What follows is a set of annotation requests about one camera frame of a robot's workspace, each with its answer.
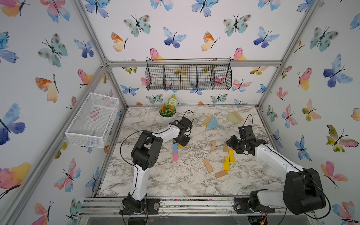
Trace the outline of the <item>pink block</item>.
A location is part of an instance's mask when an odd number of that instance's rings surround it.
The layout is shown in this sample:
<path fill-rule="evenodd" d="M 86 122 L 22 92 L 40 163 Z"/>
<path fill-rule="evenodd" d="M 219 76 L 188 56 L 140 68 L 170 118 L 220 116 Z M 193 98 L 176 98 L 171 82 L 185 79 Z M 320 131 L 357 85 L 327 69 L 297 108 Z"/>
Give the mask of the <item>pink block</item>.
<path fill-rule="evenodd" d="M 174 152 L 172 156 L 172 161 L 177 162 L 178 161 L 178 152 Z"/>

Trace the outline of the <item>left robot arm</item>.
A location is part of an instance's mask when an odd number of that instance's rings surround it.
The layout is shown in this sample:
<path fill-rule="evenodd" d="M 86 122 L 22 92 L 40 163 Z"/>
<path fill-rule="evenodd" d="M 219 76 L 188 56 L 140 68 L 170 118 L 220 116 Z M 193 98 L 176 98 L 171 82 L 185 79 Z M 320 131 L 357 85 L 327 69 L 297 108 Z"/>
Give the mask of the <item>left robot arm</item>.
<path fill-rule="evenodd" d="M 192 129 L 192 121 L 186 117 L 175 120 L 159 131 L 144 130 L 141 132 L 132 152 L 134 167 L 133 184 L 126 199 L 123 200 L 124 210 L 139 214 L 146 209 L 147 183 L 150 169 L 156 164 L 162 145 L 168 141 L 175 141 L 186 146 L 190 137 L 187 135 Z"/>

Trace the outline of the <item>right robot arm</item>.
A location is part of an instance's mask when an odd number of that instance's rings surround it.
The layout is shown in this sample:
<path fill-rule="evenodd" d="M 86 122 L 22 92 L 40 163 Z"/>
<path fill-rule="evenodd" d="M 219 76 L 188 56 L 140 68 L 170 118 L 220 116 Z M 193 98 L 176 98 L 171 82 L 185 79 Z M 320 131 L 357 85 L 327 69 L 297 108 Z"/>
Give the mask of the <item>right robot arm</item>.
<path fill-rule="evenodd" d="M 283 180 L 281 191 L 260 189 L 252 191 L 247 201 L 236 201 L 237 213 L 274 213 L 275 208 L 285 208 L 294 215 L 323 209 L 330 204 L 323 191 L 319 173 L 313 168 L 304 168 L 290 161 L 257 139 L 250 125 L 238 128 L 239 136 L 231 136 L 226 144 L 236 154 L 252 155 L 270 166 Z"/>

